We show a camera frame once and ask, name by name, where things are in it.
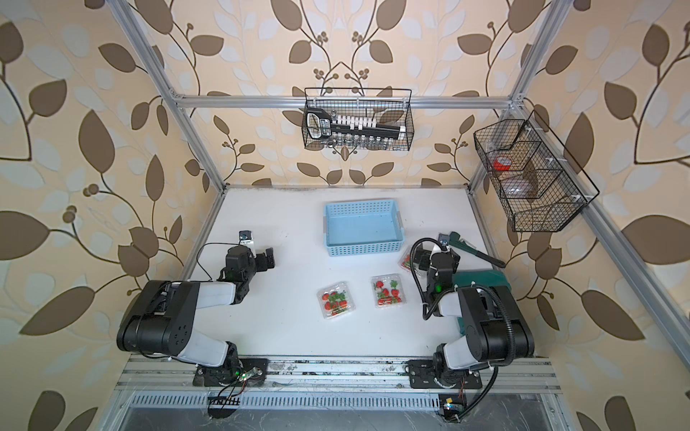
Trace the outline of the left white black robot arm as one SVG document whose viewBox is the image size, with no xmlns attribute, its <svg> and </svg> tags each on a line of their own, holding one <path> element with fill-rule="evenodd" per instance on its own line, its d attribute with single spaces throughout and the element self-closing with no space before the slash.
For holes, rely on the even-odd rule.
<svg viewBox="0 0 690 431">
<path fill-rule="evenodd" d="M 239 305 L 250 291 L 254 276 L 275 268 L 271 248 L 254 254 L 242 244 L 231 244 L 219 278 L 210 281 L 151 280 L 132 302 L 118 330 L 118 349 L 143 357 L 171 358 L 196 366 L 196 386 L 259 384 L 269 361 L 244 364 L 237 346 L 193 328 L 196 312 Z"/>
</svg>

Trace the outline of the clear clamshell container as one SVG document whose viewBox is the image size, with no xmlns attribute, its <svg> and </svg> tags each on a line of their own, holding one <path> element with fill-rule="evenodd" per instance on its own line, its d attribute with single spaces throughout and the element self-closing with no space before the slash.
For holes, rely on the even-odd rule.
<svg viewBox="0 0 690 431">
<path fill-rule="evenodd" d="M 398 274 L 375 276 L 371 286 L 377 308 L 390 308 L 404 305 L 406 298 L 401 277 Z"/>
<path fill-rule="evenodd" d="M 349 285 L 339 282 L 319 290 L 316 294 L 323 318 L 329 320 L 355 310 Z"/>
<path fill-rule="evenodd" d="M 407 272 L 413 272 L 418 269 L 418 264 L 411 260 L 410 251 L 406 251 L 402 254 L 399 260 L 399 266 Z"/>
</svg>

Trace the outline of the strawberry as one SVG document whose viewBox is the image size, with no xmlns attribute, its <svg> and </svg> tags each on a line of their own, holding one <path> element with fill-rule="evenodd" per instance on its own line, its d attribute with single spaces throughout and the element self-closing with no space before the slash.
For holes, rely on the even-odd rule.
<svg viewBox="0 0 690 431">
<path fill-rule="evenodd" d="M 347 293 L 333 290 L 321 295 L 322 309 L 326 317 L 336 316 L 347 312 L 350 308 Z"/>
</svg>

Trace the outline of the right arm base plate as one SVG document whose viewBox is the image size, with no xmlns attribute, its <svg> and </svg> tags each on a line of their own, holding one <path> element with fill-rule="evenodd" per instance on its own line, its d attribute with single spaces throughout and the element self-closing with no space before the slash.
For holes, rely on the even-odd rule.
<svg viewBox="0 0 690 431">
<path fill-rule="evenodd" d="M 413 389 L 479 390 L 483 388 L 479 375 L 470 373 L 468 370 L 445 368 L 431 359 L 409 360 L 405 371 Z"/>
</svg>

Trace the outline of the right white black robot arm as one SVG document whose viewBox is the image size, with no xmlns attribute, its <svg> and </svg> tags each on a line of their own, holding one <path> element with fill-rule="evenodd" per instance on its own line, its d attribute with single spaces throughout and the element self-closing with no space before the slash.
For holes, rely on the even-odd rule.
<svg viewBox="0 0 690 431">
<path fill-rule="evenodd" d="M 434 380 L 442 387 L 455 387 L 474 371 L 509 366 L 535 353 L 534 336 L 510 288 L 487 287 L 473 278 L 458 284 L 458 262 L 456 253 L 442 250 L 422 260 L 422 319 L 459 318 L 464 328 L 459 339 L 439 345 L 433 355 Z"/>
</svg>

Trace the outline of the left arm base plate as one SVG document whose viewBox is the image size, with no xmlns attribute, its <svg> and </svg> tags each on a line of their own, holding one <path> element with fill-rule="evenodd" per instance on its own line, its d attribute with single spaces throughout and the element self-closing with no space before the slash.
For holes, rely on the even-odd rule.
<svg viewBox="0 0 690 431">
<path fill-rule="evenodd" d="M 268 375 L 269 359 L 265 357 L 240 357 L 225 366 L 198 366 L 192 385 L 195 387 L 262 386 Z"/>
</svg>

